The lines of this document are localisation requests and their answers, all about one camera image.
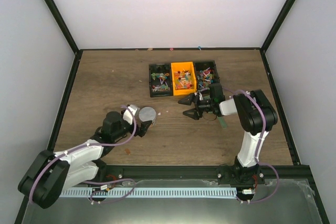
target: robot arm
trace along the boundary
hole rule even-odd
[[[43,174],[34,190],[33,201],[42,208],[50,207],[63,190],[77,185],[86,180],[102,181],[105,178],[104,167],[106,164],[100,158],[107,155],[114,146],[101,146],[101,144],[115,144],[133,132],[135,116],[139,108],[129,105],[128,110],[118,113],[109,112],[103,121],[102,127],[81,148],[78,146],[62,152],[44,150],[38,154],[18,185],[18,190],[29,196],[33,183],[41,171],[55,159],[47,172]],[[134,136],[144,136],[151,125],[151,121],[136,125]]]
[[[204,100],[201,92],[197,91],[179,100],[178,103],[191,105],[194,102],[195,108],[184,111],[183,114],[195,120],[199,120],[204,112],[210,111],[217,116],[238,114],[245,133],[242,148],[235,160],[235,172],[238,180],[249,178],[258,169],[256,160],[258,160],[265,137],[278,121],[277,114],[261,90],[250,92],[249,95],[261,108],[266,120],[265,132],[260,139],[263,129],[262,117],[255,105],[244,94],[234,94],[232,99],[225,101],[220,83],[209,85],[209,94],[210,99]]]

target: white wall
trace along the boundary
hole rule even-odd
[[[43,0],[0,0],[0,222],[14,223],[17,185],[46,148],[74,54]]]
[[[336,0],[297,0],[267,51],[300,159],[336,223]]]
[[[285,0],[54,0],[78,47],[261,47]]]

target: orange tray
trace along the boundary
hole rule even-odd
[[[190,62],[171,63],[173,95],[188,95],[197,90],[194,64]]]

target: small toy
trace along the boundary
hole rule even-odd
[[[158,92],[158,91],[170,91],[170,87],[168,86],[167,82],[164,82],[164,84],[157,85],[157,86],[152,86],[152,91],[153,92]]]
[[[214,83],[214,74],[211,68],[198,71],[198,89],[207,88],[211,83]]]
[[[191,89],[193,84],[190,79],[190,73],[188,70],[174,72],[175,87],[176,90]]]
[[[168,86],[166,79],[168,78],[169,73],[152,73],[151,77],[153,80],[156,80],[158,78],[160,80],[160,84],[162,85],[164,82]]]

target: colorful object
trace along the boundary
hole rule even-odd
[[[170,63],[149,65],[151,97],[173,95]]]
[[[196,91],[196,78],[192,62],[173,62],[171,68],[174,95],[187,95]]]
[[[194,67],[197,89],[208,88],[210,84],[219,82],[215,61],[194,62]]]
[[[149,79],[151,97],[188,95],[219,83],[213,60],[152,64],[149,65]]]

